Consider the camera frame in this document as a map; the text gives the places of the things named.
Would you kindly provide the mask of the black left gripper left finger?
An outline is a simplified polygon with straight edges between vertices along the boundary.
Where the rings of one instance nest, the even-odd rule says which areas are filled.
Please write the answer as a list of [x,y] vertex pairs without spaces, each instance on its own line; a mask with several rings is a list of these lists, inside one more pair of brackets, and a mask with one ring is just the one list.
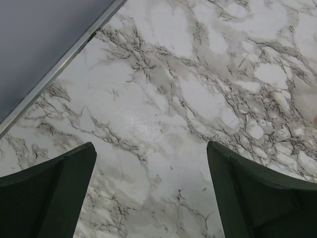
[[91,142],[0,179],[2,238],[71,238],[97,153]]

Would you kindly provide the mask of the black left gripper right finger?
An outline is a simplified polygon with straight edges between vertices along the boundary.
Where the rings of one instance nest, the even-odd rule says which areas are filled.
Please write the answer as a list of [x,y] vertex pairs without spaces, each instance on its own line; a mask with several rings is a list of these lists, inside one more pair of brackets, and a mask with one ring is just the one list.
[[210,141],[207,156],[227,238],[315,238],[317,185]]

